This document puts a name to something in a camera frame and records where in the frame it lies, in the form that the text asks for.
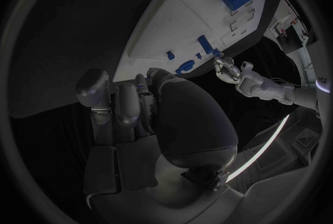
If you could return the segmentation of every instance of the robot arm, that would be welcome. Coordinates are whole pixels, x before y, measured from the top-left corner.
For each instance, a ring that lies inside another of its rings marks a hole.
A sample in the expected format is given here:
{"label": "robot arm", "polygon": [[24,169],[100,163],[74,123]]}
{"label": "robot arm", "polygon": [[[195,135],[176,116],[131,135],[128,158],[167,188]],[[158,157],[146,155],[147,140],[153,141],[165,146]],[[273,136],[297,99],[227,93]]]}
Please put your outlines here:
{"label": "robot arm", "polygon": [[316,91],[310,88],[295,88],[292,84],[276,82],[253,71],[253,64],[243,62],[241,72],[234,66],[232,58],[215,57],[217,77],[227,83],[235,84],[236,90],[246,97],[259,97],[262,100],[276,99],[282,104],[298,104],[318,112]]}

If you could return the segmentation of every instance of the white light strip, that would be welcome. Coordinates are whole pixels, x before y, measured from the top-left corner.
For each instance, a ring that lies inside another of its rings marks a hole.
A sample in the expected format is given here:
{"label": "white light strip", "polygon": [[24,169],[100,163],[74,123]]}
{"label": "white light strip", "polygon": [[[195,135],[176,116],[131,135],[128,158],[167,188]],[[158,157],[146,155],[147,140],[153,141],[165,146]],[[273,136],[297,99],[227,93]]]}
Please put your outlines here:
{"label": "white light strip", "polygon": [[318,87],[318,89],[322,90],[323,92],[327,92],[327,93],[330,93],[330,90],[329,89],[325,89],[323,87],[321,87],[318,83],[318,81],[316,81],[316,86]]}
{"label": "white light strip", "polygon": [[230,174],[229,177],[226,179],[226,182],[231,181],[234,177],[237,177],[239,174],[241,174],[244,170],[246,170],[249,166],[251,166],[254,161],[256,161],[259,156],[262,155],[263,152],[266,151],[266,149],[271,145],[273,140],[276,138],[276,136],[280,133],[281,129],[283,128],[284,124],[286,123],[289,115],[287,115],[281,122],[280,126],[276,129],[272,137],[267,141],[267,143],[256,153],[250,160],[248,160],[244,165],[242,165],[238,170],[236,170],[234,173]]}

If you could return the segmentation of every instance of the curved light strip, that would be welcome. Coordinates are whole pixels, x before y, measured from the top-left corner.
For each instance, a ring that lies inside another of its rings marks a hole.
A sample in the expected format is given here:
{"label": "curved light strip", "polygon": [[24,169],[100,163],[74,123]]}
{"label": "curved light strip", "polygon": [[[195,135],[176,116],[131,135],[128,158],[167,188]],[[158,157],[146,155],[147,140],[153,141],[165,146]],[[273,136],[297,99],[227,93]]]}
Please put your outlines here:
{"label": "curved light strip", "polygon": [[263,152],[266,151],[266,149],[271,145],[271,143],[273,142],[273,140],[276,138],[276,136],[280,133],[281,129],[283,128],[284,124],[286,123],[287,119],[288,119],[289,115],[287,115],[281,122],[280,126],[276,129],[276,131],[274,132],[274,134],[272,135],[272,137],[270,137],[270,139],[267,141],[267,143],[258,151],[258,153],[256,153],[254,156],[252,156],[252,158],[250,160],[248,160],[244,165],[242,165],[240,168],[238,168],[238,170],[236,170],[234,173],[230,174],[229,177],[226,179],[226,183],[228,181],[231,181],[234,177],[238,176],[239,174],[241,174],[244,170],[246,170],[249,166],[251,166],[254,161],[256,161],[259,156],[262,155]]}
{"label": "curved light strip", "polygon": [[318,89],[322,90],[323,92],[327,92],[327,93],[330,93],[330,90],[329,89],[325,89],[323,87],[321,87],[318,83],[318,81],[316,81],[316,86],[318,87]]}

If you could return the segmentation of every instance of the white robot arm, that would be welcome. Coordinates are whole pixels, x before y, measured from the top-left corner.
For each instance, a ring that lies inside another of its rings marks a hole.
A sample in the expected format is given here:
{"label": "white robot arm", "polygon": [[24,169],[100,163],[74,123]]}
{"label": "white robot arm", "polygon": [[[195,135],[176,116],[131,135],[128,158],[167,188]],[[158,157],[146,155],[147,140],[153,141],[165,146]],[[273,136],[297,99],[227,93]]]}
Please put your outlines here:
{"label": "white robot arm", "polygon": [[313,89],[295,88],[288,83],[277,84],[253,71],[250,62],[243,62],[240,72],[233,59],[223,54],[215,57],[214,66],[220,80],[235,84],[236,90],[246,97],[259,97],[267,101],[276,99],[283,104],[294,103],[318,112],[317,94]]}

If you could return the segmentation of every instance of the dark background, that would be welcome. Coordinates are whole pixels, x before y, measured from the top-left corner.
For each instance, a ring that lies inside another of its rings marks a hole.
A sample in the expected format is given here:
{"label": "dark background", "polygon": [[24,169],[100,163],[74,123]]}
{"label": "dark background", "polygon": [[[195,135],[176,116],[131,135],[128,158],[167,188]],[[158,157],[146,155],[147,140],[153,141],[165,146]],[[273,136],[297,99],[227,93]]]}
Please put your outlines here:
{"label": "dark background", "polygon": [[[2,13],[6,13],[4,8],[7,1],[9,0],[2,0]],[[323,6],[325,2],[329,3],[327,0],[320,1]],[[331,14],[331,8],[326,7],[327,14]],[[135,12],[137,19],[144,9],[145,6],[142,6]],[[295,66],[287,57],[279,56],[282,53],[276,45],[264,41],[265,39],[238,55],[235,58],[236,65],[239,66],[242,61],[249,61],[254,64],[254,70],[263,76],[281,77],[299,84]],[[281,58],[284,58],[284,65],[281,65]],[[218,80],[214,71],[191,80],[210,92],[221,104],[239,134],[239,148],[257,131],[276,123],[293,109],[277,101],[266,102],[258,98],[246,98],[236,92],[234,86]],[[94,217],[85,204],[82,193],[84,164],[93,145],[89,111],[80,104],[72,104],[24,119],[13,118],[12,124],[22,156],[45,193],[79,223],[94,223]],[[0,220],[2,218],[2,223],[17,223],[22,220],[33,220],[37,223],[33,213],[6,177],[5,169],[2,168],[5,205]],[[332,190],[329,185],[325,187],[326,192]],[[319,209],[324,206],[329,209],[326,200],[311,206],[314,216],[318,215],[321,212]]]}

